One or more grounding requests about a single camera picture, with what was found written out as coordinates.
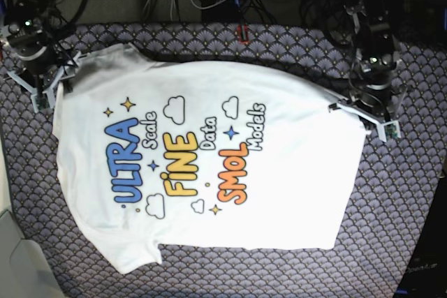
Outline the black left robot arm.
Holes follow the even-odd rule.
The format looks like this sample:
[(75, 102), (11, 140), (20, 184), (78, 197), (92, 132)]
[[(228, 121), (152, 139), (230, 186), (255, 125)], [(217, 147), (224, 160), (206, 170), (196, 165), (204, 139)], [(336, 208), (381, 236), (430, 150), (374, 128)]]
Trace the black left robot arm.
[(407, 85), (393, 86), (400, 63), (399, 42), (389, 23), (386, 0), (347, 0), (353, 21), (353, 63), (348, 74), (349, 96), (329, 110), (355, 114), (374, 126), (383, 142), (401, 136), (399, 110)]

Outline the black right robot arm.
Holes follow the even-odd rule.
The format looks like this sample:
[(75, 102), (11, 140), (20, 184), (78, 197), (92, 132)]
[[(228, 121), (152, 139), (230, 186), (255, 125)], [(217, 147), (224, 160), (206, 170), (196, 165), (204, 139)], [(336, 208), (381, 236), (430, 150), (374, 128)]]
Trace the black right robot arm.
[(87, 2), (66, 20), (58, 0), (1, 0), (1, 45), (23, 66), (7, 75), (29, 93), (35, 112), (53, 108), (58, 84), (75, 77), (81, 54), (61, 42), (75, 33)]

